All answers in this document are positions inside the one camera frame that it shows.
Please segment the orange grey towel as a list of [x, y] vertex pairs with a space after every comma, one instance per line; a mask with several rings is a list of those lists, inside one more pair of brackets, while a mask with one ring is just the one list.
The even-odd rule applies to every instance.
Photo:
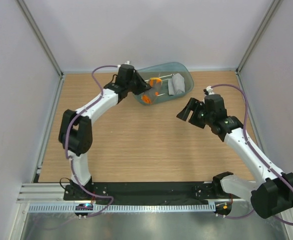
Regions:
[[145, 104], [153, 104], [155, 100], [157, 99], [158, 95], [160, 94], [160, 90], [162, 87], [163, 81], [159, 77], [152, 77], [149, 79], [149, 85], [151, 86], [151, 89], [145, 91], [142, 96], [141, 100]]

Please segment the grey panda towel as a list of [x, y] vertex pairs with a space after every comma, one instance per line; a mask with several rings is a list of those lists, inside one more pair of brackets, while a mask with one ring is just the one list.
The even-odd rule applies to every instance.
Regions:
[[170, 96], [181, 95], [185, 93], [185, 79], [180, 73], [173, 74], [167, 80], [168, 94]]

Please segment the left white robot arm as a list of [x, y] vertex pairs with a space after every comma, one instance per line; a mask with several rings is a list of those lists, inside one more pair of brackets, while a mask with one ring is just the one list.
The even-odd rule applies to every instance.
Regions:
[[87, 200], [94, 193], [92, 175], [89, 172], [88, 151], [93, 143], [93, 124], [107, 110], [119, 104], [128, 96], [142, 94], [151, 89], [138, 71], [130, 64], [117, 65], [118, 72], [105, 86], [99, 87], [99, 94], [77, 110], [67, 109], [62, 116], [58, 141], [62, 144], [65, 158], [71, 167], [69, 193]]

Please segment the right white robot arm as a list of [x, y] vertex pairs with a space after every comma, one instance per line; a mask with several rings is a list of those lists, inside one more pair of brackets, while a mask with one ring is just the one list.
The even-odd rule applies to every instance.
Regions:
[[177, 118], [212, 133], [232, 148], [254, 177], [254, 182], [244, 180], [233, 173], [217, 176], [211, 187], [217, 198], [235, 195], [251, 203], [254, 211], [267, 219], [293, 208], [293, 173], [284, 173], [252, 141], [244, 124], [228, 115], [224, 99], [211, 87], [204, 90], [202, 101], [190, 98]]

